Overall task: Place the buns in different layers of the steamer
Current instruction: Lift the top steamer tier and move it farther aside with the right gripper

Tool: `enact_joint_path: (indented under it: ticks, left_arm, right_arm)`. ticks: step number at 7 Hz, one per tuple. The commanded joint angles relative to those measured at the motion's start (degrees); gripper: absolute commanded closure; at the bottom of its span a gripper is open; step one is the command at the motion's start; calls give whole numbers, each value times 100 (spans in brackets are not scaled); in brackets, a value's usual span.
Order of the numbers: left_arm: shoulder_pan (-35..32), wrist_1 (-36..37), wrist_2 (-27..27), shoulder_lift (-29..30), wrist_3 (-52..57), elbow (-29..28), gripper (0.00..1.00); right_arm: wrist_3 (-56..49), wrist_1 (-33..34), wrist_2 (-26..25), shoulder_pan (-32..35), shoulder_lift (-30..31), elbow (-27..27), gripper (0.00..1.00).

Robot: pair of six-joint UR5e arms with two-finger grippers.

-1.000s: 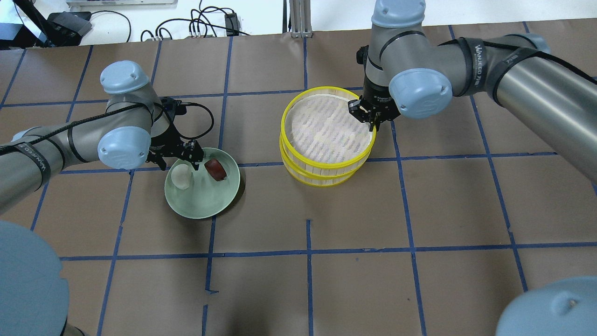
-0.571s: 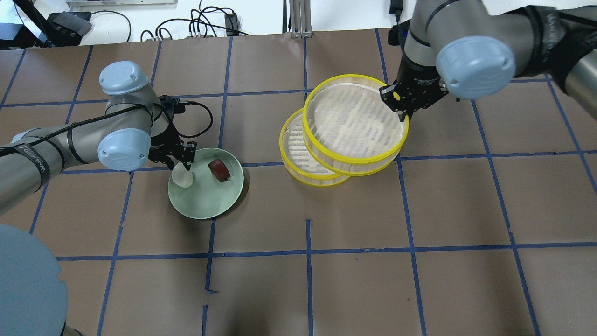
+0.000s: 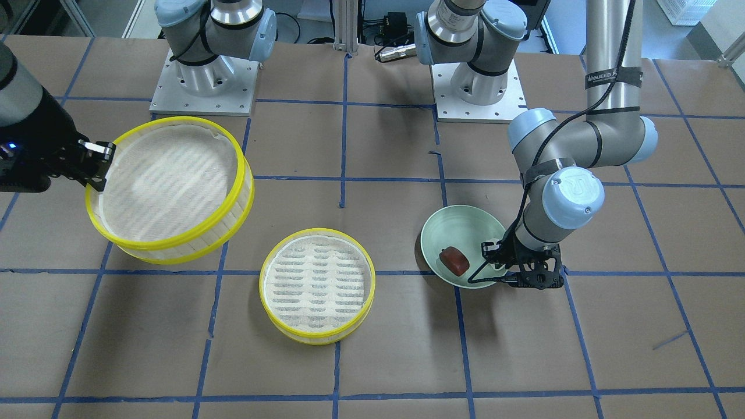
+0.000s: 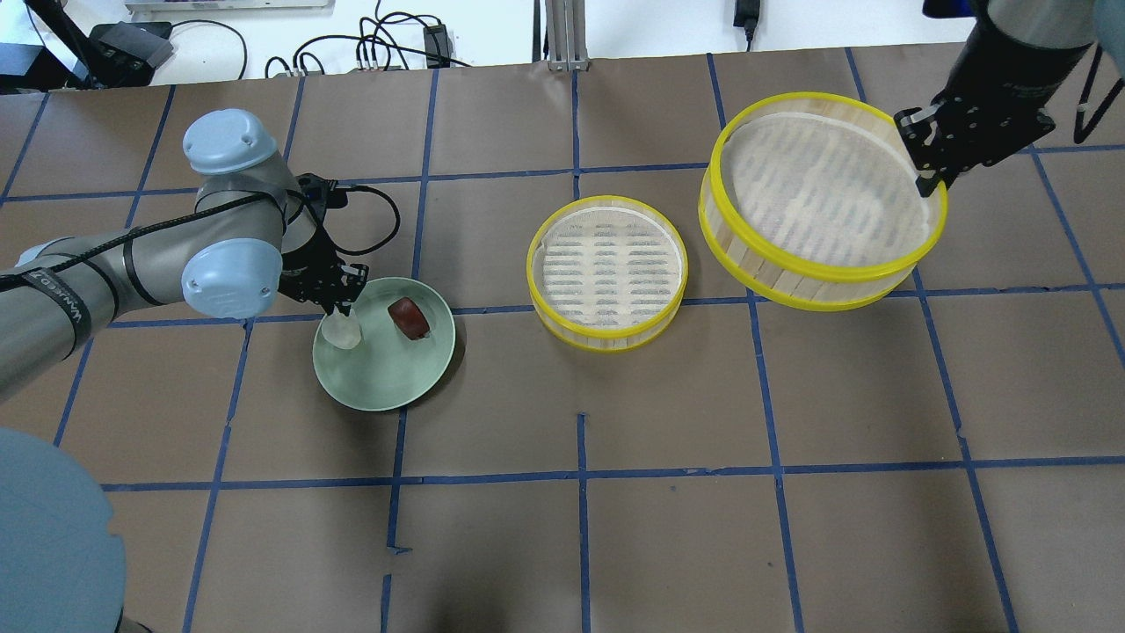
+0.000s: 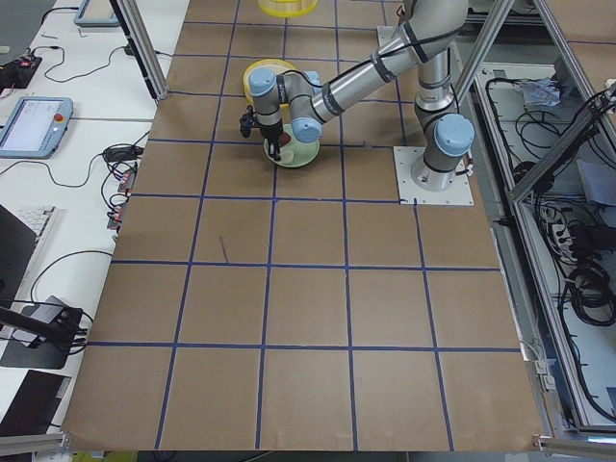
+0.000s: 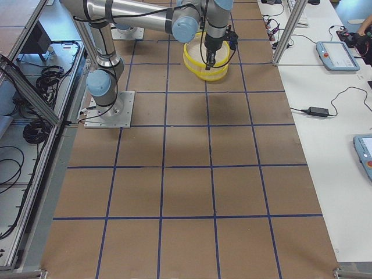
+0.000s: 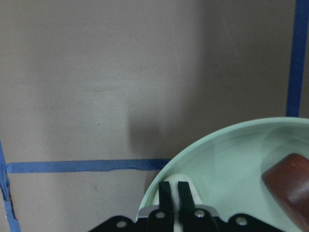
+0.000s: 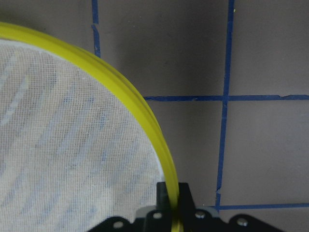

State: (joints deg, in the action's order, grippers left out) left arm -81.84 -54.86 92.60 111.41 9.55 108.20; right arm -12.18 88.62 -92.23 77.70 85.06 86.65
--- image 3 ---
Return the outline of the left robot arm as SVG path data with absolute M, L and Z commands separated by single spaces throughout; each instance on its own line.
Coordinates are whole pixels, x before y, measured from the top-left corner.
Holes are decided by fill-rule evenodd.
M 490 216 L 486 231 L 473 236 L 452 217 L 484 211 L 449 206 L 431 215 L 420 248 L 436 276 L 460 288 L 564 285 L 561 241 L 588 225 L 605 201 L 593 169 L 640 162 L 657 147 L 655 125 L 640 112 L 642 14 L 642 1 L 586 2 L 586 108 L 564 122 L 543 107 L 512 119 L 508 140 L 523 187 L 518 213 L 506 228 Z M 452 87 L 459 98 L 495 104 L 526 19 L 510 1 L 435 1 L 413 27 L 418 60 L 457 64 Z

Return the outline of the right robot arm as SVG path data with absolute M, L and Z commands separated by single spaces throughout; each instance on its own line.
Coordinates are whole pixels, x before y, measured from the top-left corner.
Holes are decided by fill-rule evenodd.
M 93 87 L 104 98 L 122 98 L 124 88 L 143 82 L 144 68 L 164 59 L 164 87 L 152 96 L 155 112 L 163 98 L 183 98 L 184 113 L 194 103 L 213 97 L 223 106 L 226 97 L 236 105 L 251 105 L 253 86 L 239 79 L 240 59 L 255 65 L 266 61 L 276 42 L 276 13 L 261 1 L 157 1 L 154 6 L 168 46 L 156 51 L 127 52 L 122 45 L 104 52 L 108 43 L 93 41 L 80 61 L 71 87 Z M 51 179 L 65 177 L 98 191 L 115 155 L 108 141 L 91 141 L 75 127 L 72 117 L 49 90 L 24 67 L 8 46 L 2 46 L 2 191 L 42 193 Z

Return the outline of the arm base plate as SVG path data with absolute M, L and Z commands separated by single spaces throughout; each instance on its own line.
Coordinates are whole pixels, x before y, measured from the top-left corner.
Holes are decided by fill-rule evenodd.
M 252 113 L 261 63 L 218 56 L 186 66 L 168 51 L 150 111 L 165 116 L 240 116 Z
M 430 66 L 437 120 L 452 123 L 509 124 L 527 110 L 516 63 L 495 77 L 465 63 Z

